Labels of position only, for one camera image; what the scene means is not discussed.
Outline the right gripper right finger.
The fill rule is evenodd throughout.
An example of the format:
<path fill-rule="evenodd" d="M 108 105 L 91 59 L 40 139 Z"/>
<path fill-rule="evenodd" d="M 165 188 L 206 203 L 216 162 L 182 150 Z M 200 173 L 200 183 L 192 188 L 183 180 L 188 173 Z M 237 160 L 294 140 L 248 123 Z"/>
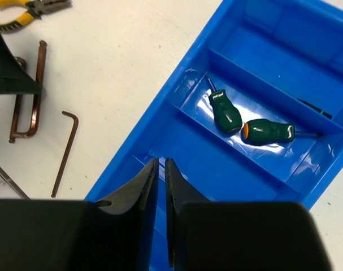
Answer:
<path fill-rule="evenodd" d="M 331 270 L 297 202 L 213 202 L 165 163 L 169 265 L 174 270 Z"/>

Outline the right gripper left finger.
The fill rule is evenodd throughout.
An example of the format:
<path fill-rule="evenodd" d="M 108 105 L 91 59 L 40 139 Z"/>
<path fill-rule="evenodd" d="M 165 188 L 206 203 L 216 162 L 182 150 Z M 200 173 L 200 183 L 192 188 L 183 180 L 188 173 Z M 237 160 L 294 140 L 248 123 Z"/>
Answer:
<path fill-rule="evenodd" d="M 108 196 L 0 199 L 0 270 L 148 270 L 159 161 Z"/>

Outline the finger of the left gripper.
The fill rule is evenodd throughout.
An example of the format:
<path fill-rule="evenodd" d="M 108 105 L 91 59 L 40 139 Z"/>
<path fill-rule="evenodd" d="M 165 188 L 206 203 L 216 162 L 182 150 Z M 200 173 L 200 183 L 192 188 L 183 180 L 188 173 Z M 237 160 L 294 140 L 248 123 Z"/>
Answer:
<path fill-rule="evenodd" d="M 0 95 L 40 93 L 41 87 L 18 64 L 0 33 Z"/>

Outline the small brown hex key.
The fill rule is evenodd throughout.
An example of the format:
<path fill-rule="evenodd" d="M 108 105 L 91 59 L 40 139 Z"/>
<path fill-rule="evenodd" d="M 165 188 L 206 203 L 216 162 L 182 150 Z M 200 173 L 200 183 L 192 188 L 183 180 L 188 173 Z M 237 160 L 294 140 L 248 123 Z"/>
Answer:
<path fill-rule="evenodd" d="M 71 129 L 70 136 L 69 136 L 69 139 L 67 141 L 67 145 L 66 145 L 61 163 L 60 163 L 58 174 L 57 174 L 57 177 L 55 179 L 55 183 L 54 183 L 54 186 L 53 186 L 53 189 L 51 192 L 51 198 L 55 198 L 57 193 L 58 193 L 58 189 L 59 189 L 62 177 L 63 177 L 63 173 L 64 173 L 64 170 L 65 170 L 65 167 L 67 164 L 67 160 L 68 160 L 68 157 L 69 157 L 70 152 L 71 152 L 72 144 L 74 142 L 74 139 L 75 139 L 76 133 L 77 133 L 77 129 L 79 127 L 79 118 L 76 115 L 74 115 L 70 112 L 67 112 L 67 111 L 62 111 L 62 115 L 70 117 L 73 120 L 73 126 Z"/>

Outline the green stubby screwdriver orange cap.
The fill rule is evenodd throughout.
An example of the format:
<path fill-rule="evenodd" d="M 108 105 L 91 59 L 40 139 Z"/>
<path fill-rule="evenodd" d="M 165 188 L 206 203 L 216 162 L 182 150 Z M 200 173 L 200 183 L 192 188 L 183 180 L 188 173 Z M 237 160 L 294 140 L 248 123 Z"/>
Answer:
<path fill-rule="evenodd" d="M 254 119 L 244 124 L 241 136 L 248 144 L 263 146 L 274 143 L 291 143 L 295 138 L 319 138 L 322 134 L 297 131 L 292 123 Z"/>

